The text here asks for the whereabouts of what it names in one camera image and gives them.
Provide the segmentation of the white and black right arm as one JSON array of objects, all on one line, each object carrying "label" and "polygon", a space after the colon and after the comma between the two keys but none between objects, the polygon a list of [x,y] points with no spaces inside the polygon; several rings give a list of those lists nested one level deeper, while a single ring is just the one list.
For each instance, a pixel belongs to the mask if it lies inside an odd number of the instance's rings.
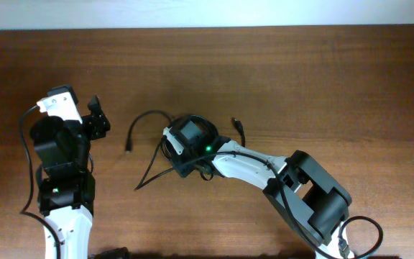
[{"label": "white and black right arm", "polygon": [[293,231],[316,247],[317,258],[354,257],[344,226],[351,196],[309,154],[258,153],[220,136],[211,122],[196,115],[176,119],[163,135],[180,177],[199,171],[207,181],[219,176],[247,182],[261,189]]}]

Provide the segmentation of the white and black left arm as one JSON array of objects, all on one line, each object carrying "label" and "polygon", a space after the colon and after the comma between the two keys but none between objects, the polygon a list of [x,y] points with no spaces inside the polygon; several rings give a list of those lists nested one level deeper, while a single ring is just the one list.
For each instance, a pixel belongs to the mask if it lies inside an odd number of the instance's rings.
[{"label": "white and black left arm", "polygon": [[44,116],[29,135],[41,160],[35,179],[45,256],[87,258],[96,187],[91,141],[105,137],[111,125],[97,96],[89,101],[86,116],[79,115],[69,93],[43,98],[37,105]]}]

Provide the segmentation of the black base bracket left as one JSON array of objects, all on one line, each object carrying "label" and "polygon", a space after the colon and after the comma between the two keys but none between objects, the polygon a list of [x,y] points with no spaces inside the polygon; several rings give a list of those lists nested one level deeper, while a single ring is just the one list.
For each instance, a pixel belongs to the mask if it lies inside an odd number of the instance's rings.
[{"label": "black base bracket left", "polygon": [[131,253],[126,247],[114,248],[98,254],[89,255],[88,259],[131,259]]}]

